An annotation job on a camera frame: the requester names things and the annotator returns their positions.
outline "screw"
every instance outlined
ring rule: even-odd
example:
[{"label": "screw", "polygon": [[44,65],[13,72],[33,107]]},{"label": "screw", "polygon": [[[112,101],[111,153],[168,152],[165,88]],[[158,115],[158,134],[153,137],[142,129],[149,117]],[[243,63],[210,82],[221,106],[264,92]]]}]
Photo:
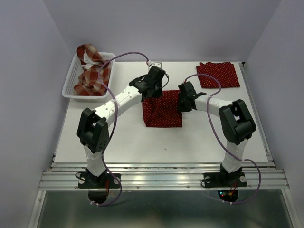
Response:
[{"label": "screw", "polygon": [[[116,178],[120,181],[120,179],[118,177],[116,177]],[[118,181],[116,179],[114,179],[114,183],[118,184]]]},{"label": "screw", "polygon": [[207,176],[207,177],[205,177],[205,179],[204,179],[204,180],[205,180],[205,182],[206,182],[207,184],[209,184],[209,183],[211,182],[211,181],[210,181],[210,177],[208,177],[208,176]]},{"label": "screw", "polygon": [[245,182],[246,182],[246,177],[240,176],[240,177],[239,177],[239,180],[240,180],[242,183],[245,183]]}]

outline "red napkin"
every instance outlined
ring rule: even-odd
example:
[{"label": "red napkin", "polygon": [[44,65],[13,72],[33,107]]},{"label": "red napkin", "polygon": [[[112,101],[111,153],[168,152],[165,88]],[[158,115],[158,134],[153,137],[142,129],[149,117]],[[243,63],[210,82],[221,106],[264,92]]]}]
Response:
[{"label": "red napkin", "polygon": [[[220,82],[222,88],[239,87],[238,76],[232,63],[199,63],[196,70],[198,74],[206,74],[216,78]],[[199,83],[202,88],[218,88],[218,84],[213,79],[206,76],[199,76]]]},{"label": "red napkin", "polygon": [[146,127],[182,127],[182,114],[177,111],[179,90],[163,91],[161,97],[142,102],[143,121]]}]

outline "white tabletop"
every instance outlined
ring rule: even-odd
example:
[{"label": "white tabletop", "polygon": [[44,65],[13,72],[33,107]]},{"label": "white tabletop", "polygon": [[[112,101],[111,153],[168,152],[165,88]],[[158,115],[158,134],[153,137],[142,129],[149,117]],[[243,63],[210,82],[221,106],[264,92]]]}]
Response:
[{"label": "white tabletop", "polygon": [[[176,90],[183,80],[196,73],[198,62],[163,62],[162,68],[169,74],[170,82],[163,90]],[[236,69],[240,88],[222,89],[216,98],[246,102],[252,116],[254,113],[238,63]],[[112,91],[120,93],[129,82],[147,73],[144,62],[116,62]],[[202,89],[197,77],[190,79],[198,92],[213,93],[214,89]],[[85,150],[76,135],[81,112],[85,108],[94,109],[101,103],[78,102],[71,99],[59,144],[55,162],[86,162]],[[182,128],[148,128],[143,122],[142,104],[137,104],[119,117],[117,128],[105,151],[106,162],[222,162],[224,151],[216,141],[207,114],[200,111],[183,113]],[[226,144],[219,118],[212,121],[220,139]],[[266,151],[257,129],[244,151],[243,158],[256,162],[267,162]]]}]

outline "gray wall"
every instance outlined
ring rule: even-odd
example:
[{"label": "gray wall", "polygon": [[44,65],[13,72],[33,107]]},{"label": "gray wall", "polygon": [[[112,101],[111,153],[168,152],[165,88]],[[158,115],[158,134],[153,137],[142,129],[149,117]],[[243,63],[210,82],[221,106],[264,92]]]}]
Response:
[{"label": "gray wall", "polygon": [[67,100],[71,56],[41,0],[0,7],[0,227],[27,227]]},{"label": "gray wall", "polygon": [[304,1],[282,0],[245,64],[276,165],[304,220]]},{"label": "gray wall", "polygon": [[[280,0],[44,0],[69,51],[245,61]],[[125,60],[141,59],[128,56]]]}]

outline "fabric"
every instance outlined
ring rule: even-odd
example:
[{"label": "fabric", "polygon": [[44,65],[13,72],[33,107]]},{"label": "fabric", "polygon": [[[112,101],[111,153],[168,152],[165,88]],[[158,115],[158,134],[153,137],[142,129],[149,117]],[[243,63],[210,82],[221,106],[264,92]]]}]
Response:
[{"label": "fabric", "polygon": [[[98,80],[98,71],[104,64],[104,60],[91,44],[83,44],[77,48],[77,56],[80,59],[84,72],[78,77],[78,83],[74,86],[74,95],[102,96],[106,89]],[[108,64],[100,72],[103,83],[108,85],[111,73],[111,64]]]},{"label": "fabric", "polygon": [[[238,76],[232,63],[199,63],[196,70],[198,74],[206,74],[216,78],[220,82],[222,88],[239,87]],[[206,76],[198,77],[202,88],[218,88],[218,84],[212,78]]]},{"label": "fabric", "polygon": [[179,90],[163,91],[161,97],[142,102],[143,121],[146,127],[182,127],[182,114],[177,111]]}]

